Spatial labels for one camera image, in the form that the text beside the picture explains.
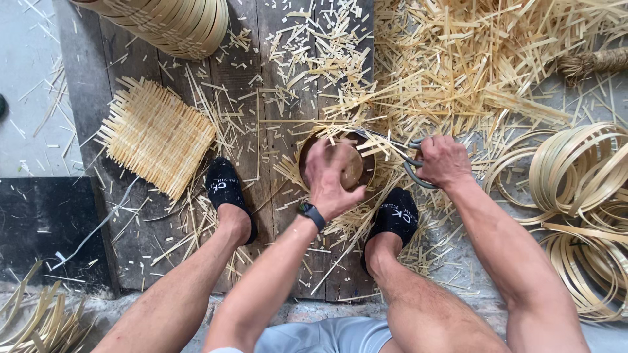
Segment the smartwatch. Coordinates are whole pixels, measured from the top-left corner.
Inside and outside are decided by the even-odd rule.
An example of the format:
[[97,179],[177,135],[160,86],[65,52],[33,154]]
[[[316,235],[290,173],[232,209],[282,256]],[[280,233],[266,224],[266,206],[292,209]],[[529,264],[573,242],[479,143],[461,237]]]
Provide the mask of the smartwatch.
[[316,206],[308,202],[303,202],[302,204],[300,204],[296,210],[296,213],[314,221],[314,224],[316,224],[316,227],[318,228],[319,232],[322,231],[325,228],[325,225],[327,224],[323,216],[321,216],[320,213],[318,213]]

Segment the leg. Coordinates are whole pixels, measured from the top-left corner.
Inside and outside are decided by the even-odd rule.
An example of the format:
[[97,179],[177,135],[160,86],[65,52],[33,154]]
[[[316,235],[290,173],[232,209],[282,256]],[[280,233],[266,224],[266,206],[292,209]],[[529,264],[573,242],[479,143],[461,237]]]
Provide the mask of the leg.
[[401,248],[397,234],[382,232],[364,249],[367,270],[389,304],[388,325],[395,342],[388,342],[388,349],[398,345],[405,353],[508,351],[488,324],[455,295],[398,263]]
[[212,237],[139,297],[94,352],[176,353],[184,348],[231,254],[251,233],[249,216],[238,206],[220,205],[218,218]]

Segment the foot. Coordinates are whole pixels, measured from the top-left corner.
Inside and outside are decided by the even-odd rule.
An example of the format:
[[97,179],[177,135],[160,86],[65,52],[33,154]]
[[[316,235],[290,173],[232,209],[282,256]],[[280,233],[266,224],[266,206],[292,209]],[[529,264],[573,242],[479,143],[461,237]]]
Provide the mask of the foot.
[[412,194],[402,188],[392,189],[377,210],[375,224],[366,239],[362,268],[367,274],[372,274],[380,256],[397,258],[412,240],[418,228],[418,219],[419,213]]
[[248,233],[246,233],[248,238],[243,245],[252,243],[257,237],[257,226],[249,209],[244,204],[242,188],[236,170],[226,158],[214,158],[207,169],[205,188],[207,189],[207,197],[218,212],[221,226],[225,220],[227,226],[234,227],[236,234],[248,229]]
[[233,240],[231,244],[236,246],[245,245],[251,237],[251,222],[249,215],[240,207],[232,204],[222,204],[218,206],[218,221],[220,227],[225,229],[225,234]]

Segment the wooden plank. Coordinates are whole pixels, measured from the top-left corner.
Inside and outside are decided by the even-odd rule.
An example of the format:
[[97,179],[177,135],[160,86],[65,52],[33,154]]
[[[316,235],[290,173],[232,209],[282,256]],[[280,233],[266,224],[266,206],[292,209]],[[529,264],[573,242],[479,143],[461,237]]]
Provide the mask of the wooden plank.
[[[112,94],[115,94],[117,90],[127,90],[127,87],[116,82],[116,78],[122,76],[133,77],[136,80],[144,77],[146,80],[161,84],[157,49],[154,46],[139,38],[134,40],[135,35],[106,19],[100,19],[100,31]],[[118,170],[104,170],[103,173],[108,174],[111,178],[120,178],[121,175]],[[129,171],[126,171],[122,176],[122,180],[125,180],[127,185],[134,179],[135,174]],[[144,290],[146,290],[159,279],[159,276],[151,276],[149,273],[165,274],[171,270],[173,265],[168,261],[160,261],[153,267],[150,264],[153,258],[162,254],[160,245],[165,245],[167,249],[166,238],[174,237],[179,240],[183,236],[182,231],[178,229],[181,220],[176,215],[152,222],[140,221],[141,219],[154,219],[164,215],[164,208],[170,204],[166,195],[148,192],[149,189],[153,188],[155,186],[145,180],[138,180],[133,186],[133,192],[129,196],[131,201],[127,205],[131,209],[142,206],[137,219],[131,219],[134,217],[134,212],[123,212],[118,217],[119,222],[123,222],[123,224],[131,221],[124,233],[114,243],[119,259],[118,276],[123,288],[141,290],[143,285]],[[177,264],[184,252],[183,248],[177,249],[171,257],[171,262]]]
[[[290,11],[297,11],[300,8],[304,8],[304,11],[308,11],[310,8],[310,0],[294,0],[291,2],[292,8],[286,8],[286,10],[282,11],[283,5],[278,4],[276,9],[273,9],[272,6],[265,6],[263,4],[259,4],[257,6],[257,18],[259,21],[259,37],[262,41],[265,41],[265,44],[261,45],[260,51],[262,54],[262,58],[266,62],[265,66],[262,67],[262,77],[264,79],[264,87],[266,88],[275,88],[275,85],[279,85],[280,87],[286,87],[286,83],[283,82],[281,77],[277,74],[279,65],[276,62],[268,62],[268,58],[271,54],[272,40],[264,40],[263,38],[268,37],[269,33],[275,34],[278,30],[282,30],[284,28],[289,28],[294,26],[295,23],[305,23],[306,18],[304,17],[289,17],[287,21],[284,23],[282,19],[284,16]],[[292,31],[287,31],[282,34],[281,41],[278,46],[277,51],[283,51],[281,46],[284,45]],[[308,50],[308,56],[315,56],[314,49],[314,37],[310,36],[310,39],[305,41],[302,44],[303,47],[310,46]],[[290,59],[291,54],[285,53],[282,57],[282,62],[286,63]],[[288,74],[289,67],[283,67],[284,74]],[[299,73],[304,72],[305,70],[309,70],[307,65],[295,65],[295,69],[293,74],[289,77],[288,81],[297,77]],[[274,117],[276,119],[311,119],[315,117],[318,113],[317,108],[317,97],[316,97],[316,84],[315,82],[310,82],[309,84],[304,84],[303,79],[299,80],[295,83],[291,89],[294,89],[295,94],[299,96],[298,100],[288,100],[288,103],[284,107],[283,110],[279,109],[276,102],[272,102],[270,104],[264,104],[264,111],[266,116]],[[266,94],[266,99],[270,99],[274,97],[274,94]],[[265,124],[267,128],[272,126],[279,126],[279,124]],[[279,188],[282,183],[280,180],[283,179],[280,173],[273,170],[271,168],[272,163],[277,163],[279,158],[282,158],[283,155],[291,158],[295,161],[295,152],[297,147],[297,142],[301,139],[306,138],[307,135],[297,135],[292,136],[287,132],[286,128],[281,128],[277,131],[266,130],[266,139],[264,142],[268,148],[265,151],[279,151],[274,155],[269,155],[270,160],[268,164],[263,163],[263,168],[269,168],[271,180],[277,180],[277,184],[273,182],[272,191],[275,192]],[[292,185],[291,183],[286,183],[284,189],[289,190],[293,188],[295,191],[299,188],[296,185]],[[296,200],[298,196],[294,195],[294,192],[287,193],[283,195],[281,192],[278,192],[273,198],[273,219],[274,219],[274,227],[275,234],[281,233],[284,231],[287,226],[293,221],[296,214],[296,208],[298,203],[292,204],[288,206],[287,209],[283,209],[277,211],[278,208],[284,206],[284,204],[288,202],[292,202]],[[313,247],[320,247],[322,245],[315,241]],[[316,299],[324,299],[325,298],[325,289],[320,288],[314,295],[311,295],[310,292],[312,288],[322,279],[323,275],[329,269],[329,257],[326,253],[314,253],[308,252],[310,256],[306,256],[305,259],[312,271],[316,271],[313,274],[310,274],[309,271],[305,268],[305,266],[300,266],[299,273],[297,275],[298,280],[302,280],[304,283],[311,283],[309,287],[304,286],[302,283],[298,281],[292,287],[291,296],[295,296],[297,298],[316,298]]]
[[[206,58],[202,61],[197,60],[183,60],[180,58],[175,58],[172,55],[166,54],[161,50],[158,50],[158,68],[160,70],[161,81],[164,87],[169,87],[172,91],[174,91],[177,95],[181,97],[181,99],[188,105],[197,107],[202,109],[203,105],[201,104],[200,96],[198,92],[195,91],[195,88],[190,85],[191,80],[188,79],[188,75],[186,74],[188,68],[192,71],[194,82],[202,89],[203,94],[207,98],[208,101],[213,101],[214,91],[211,87],[201,85],[201,82],[210,82],[210,65],[209,58]],[[197,74],[205,75],[203,71],[206,72],[208,77],[198,77]],[[202,165],[206,162],[209,162],[215,155],[215,152],[212,150],[207,151],[205,157],[203,158]],[[206,191],[202,192],[202,195],[207,196]],[[183,228],[182,234],[188,234],[192,231],[192,222],[190,220],[186,220],[187,210],[184,214],[181,215],[180,222],[182,224],[188,223],[187,227]],[[195,223],[200,224],[202,219],[202,215],[200,210],[197,209],[195,213]],[[172,242],[168,243],[168,246],[165,249],[171,247],[176,243],[177,240],[181,239],[180,237],[173,236],[175,239]],[[207,237],[201,237],[200,242],[204,243],[207,241]],[[187,246],[182,246],[179,249],[175,250],[173,253],[174,256],[171,260],[175,263],[175,265],[182,259],[185,251],[187,250]],[[232,287],[232,277],[229,276],[229,272],[227,270],[223,271],[222,275],[216,282],[214,286],[215,293],[225,293],[229,291]]]
[[[53,0],[53,6],[57,14],[63,63],[67,73],[77,137],[79,143],[83,143],[100,128],[103,117],[109,113],[107,103],[112,97],[105,70],[106,60],[100,23],[97,14],[83,9],[79,15],[75,6],[66,0]],[[112,160],[97,158],[101,149],[102,145],[93,141],[81,148],[84,167],[89,166],[85,173],[88,176],[97,177],[96,171],[103,172],[100,173],[102,183],[98,183],[94,193],[103,195],[104,198],[97,197],[97,202],[106,199],[119,202],[126,191],[126,181],[104,173],[105,170],[117,170],[119,173],[121,169]],[[112,184],[116,187],[110,193],[109,185]],[[102,219],[111,211],[112,205],[99,202],[97,208]],[[112,235],[117,234],[122,227],[121,222],[110,220],[102,230],[107,260],[111,264],[116,264],[117,261],[111,246]]]
[[[356,19],[355,16],[351,14],[350,15],[351,20],[349,22],[348,28],[355,28],[359,24],[360,28],[356,31],[356,35],[360,37],[373,30],[373,18],[374,18],[373,2],[367,1],[367,0],[358,0],[356,5],[362,8],[362,17]],[[325,1],[324,5],[321,6],[321,9],[329,10],[330,7],[331,7],[331,4],[328,1]],[[325,31],[329,32],[330,30],[327,29],[328,21],[326,17],[321,16],[321,14],[318,11],[317,11],[317,16],[318,16],[317,20],[318,20],[319,25],[323,29],[325,29]],[[364,75],[363,78],[368,82],[372,82],[373,81],[373,53],[374,53],[373,39],[364,38],[356,46],[355,50],[357,52],[363,52],[367,48],[369,48],[370,51],[367,54],[366,59],[364,60],[363,68],[366,69],[370,67],[371,70],[368,71]],[[323,94],[338,95],[338,88],[340,88],[341,82],[346,82],[346,79],[341,80],[339,83],[335,85],[332,84],[332,85],[329,85],[327,88],[324,88],[324,86],[328,85],[329,81],[325,77],[320,77],[318,79],[319,91],[322,91]],[[323,107],[332,106],[334,104],[338,104],[337,99],[318,96],[319,119],[325,118],[325,114],[323,113]],[[369,115],[367,117],[370,117],[371,115],[372,115],[372,111],[369,111]],[[338,235],[331,236],[331,239],[333,239],[331,240],[331,243],[334,243],[338,239]],[[342,246],[342,244],[339,244],[331,248],[331,251],[332,251],[332,255],[330,256],[330,266],[333,265],[336,262],[336,260],[342,255],[342,253],[344,252],[344,247]],[[369,295],[373,292],[374,282],[372,278],[368,274],[366,274],[364,270],[362,270],[362,266],[360,265],[360,257],[362,253],[353,252],[353,251],[351,253],[348,253],[339,262],[338,264],[339,266],[336,266],[334,271],[332,271],[327,277],[325,281],[326,282],[325,286],[327,288],[326,290],[327,295],[325,299],[327,301],[336,301],[339,298],[351,298],[355,296]]]
[[[250,47],[248,51],[242,47],[231,46],[229,47],[230,39],[229,33],[225,35],[221,46],[224,47],[224,51],[218,49],[210,57],[211,67],[211,82],[206,82],[217,85],[219,87],[224,86],[228,91],[214,90],[219,92],[219,104],[223,113],[242,112],[243,116],[230,117],[230,120],[239,129],[243,130],[245,134],[237,128],[231,127],[228,133],[229,142],[233,136],[237,136],[234,142],[234,149],[232,150],[232,156],[226,154],[231,160],[231,163],[235,166],[238,175],[241,180],[251,180],[257,178],[257,133],[252,133],[249,129],[256,129],[257,119],[264,119],[264,106],[260,104],[259,112],[257,109],[256,95],[252,95],[248,98],[239,100],[239,97],[255,92],[256,89],[261,88],[264,84],[260,81],[254,80],[256,77],[261,77],[261,57],[259,52],[256,53],[254,48],[259,51],[259,37],[257,35],[257,13],[256,4],[254,1],[238,1],[229,2],[229,23],[228,30],[231,30],[236,36],[240,34],[241,30],[251,30],[246,38],[251,39]],[[246,68],[240,66],[236,68],[231,63],[237,63],[238,65],[244,63]],[[237,102],[230,101],[227,98],[236,100]],[[223,122],[223,131],[229,128],[229,122]],[[244,191],[244,200],[251,212],[259,209],[262,205],[271,197],[271,182],[270,174],[266,168],[260,170],[260,180],[254,181],[254,184]],[[242,187],[250,184],[251,182],[242,183]],[[249,258],[254,259],[259,256],[261,251],[267,247],[262,244],[273,242],[275,236],[273,234],[273,212],[272,204],[268,202],[263,208],[254,214],[254,219],[257,224],[258,236],[257,241],[253,244],[241,247],[239,251],[244,251]],[[234,258],[234,267],[240,273],[244,273],[246,268],[250,266],[248,259],[240,252],[240,257],[244,260],[244,263],[236,256]]]

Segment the black sock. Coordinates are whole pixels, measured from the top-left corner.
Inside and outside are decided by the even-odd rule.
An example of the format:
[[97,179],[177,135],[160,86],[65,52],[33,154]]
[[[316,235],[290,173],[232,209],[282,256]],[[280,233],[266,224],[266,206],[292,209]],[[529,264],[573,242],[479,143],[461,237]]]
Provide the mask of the black sock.
[[[384,202],[379,206],[375,224],[373,224],[366,242],[381,232],[393,232],[401,238],[403,247],[406,247],[412,240],[412,236],[418,226],[419,212],[416,210],[412,194],[397,187],[390,191]],[[362,259],[360,260],[362,269],[370,276],[371,274],[366,270],[364,253],[362,253]]]
[[251,220],[251,236],[246,244],[250,244],[257,237],[257,226],[251,217],[249,209],[244,204],[240,180],[231,163],[223,157],[216,157],[207,168],[205,179],[207,198],[212,202],[216,210],[222,204],[232,204],[240,207],[249,215]]

